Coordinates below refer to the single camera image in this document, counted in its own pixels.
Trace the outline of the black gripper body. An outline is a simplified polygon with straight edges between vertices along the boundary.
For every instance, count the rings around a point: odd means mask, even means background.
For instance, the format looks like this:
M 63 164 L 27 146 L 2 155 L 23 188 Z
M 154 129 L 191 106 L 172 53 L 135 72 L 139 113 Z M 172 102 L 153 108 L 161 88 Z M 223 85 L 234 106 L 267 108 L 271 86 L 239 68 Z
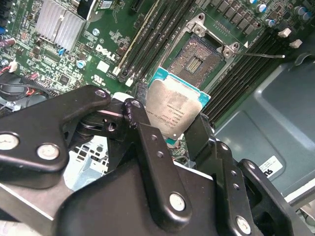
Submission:
M 192 218 L 177 236 L 232 236 L 217 218 L 215 182 L 175 163 L 192 204 Z M 54 220 L 56 236 L 169 236 L 152 219 L 140 169 L 135 161 L 70 195 Z

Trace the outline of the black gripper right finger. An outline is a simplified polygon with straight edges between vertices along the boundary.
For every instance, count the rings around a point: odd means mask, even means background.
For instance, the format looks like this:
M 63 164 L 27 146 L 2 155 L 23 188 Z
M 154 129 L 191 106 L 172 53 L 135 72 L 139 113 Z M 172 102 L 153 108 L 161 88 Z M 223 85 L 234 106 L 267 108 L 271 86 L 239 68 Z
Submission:
M 222 236 L 297 236 L 295 210 L 253 162 L 237 162 L 229 147 L 217 141 L 204 114 L 185 132 L 197 170 L 216 184 L 216 220 Z

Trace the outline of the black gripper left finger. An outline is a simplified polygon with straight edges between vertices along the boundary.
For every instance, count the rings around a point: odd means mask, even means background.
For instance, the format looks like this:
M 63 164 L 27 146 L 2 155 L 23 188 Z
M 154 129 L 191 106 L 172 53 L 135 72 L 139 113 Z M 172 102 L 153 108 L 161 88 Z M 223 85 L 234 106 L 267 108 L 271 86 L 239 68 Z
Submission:
M 55 186 L 69 162 L 68 148 L 79 123 L 95 112 L 116 124 L 114 131 L 95 127 L 87 135 L 116 139 L 116 169 L 105 180 L 136 161 L 155 223 L 161 227 L 184 227 L 192 216 L 191 203 L 169 156 L 161 132 L 151 126 L 144 106 L 133 98 L 122 103 L 117 113 L 108 93 L 92 85 L 14 112 L 0 120 L 0 133 L 18 143 L 0 149 L 0 178 L 17 186 L 45 189 Z

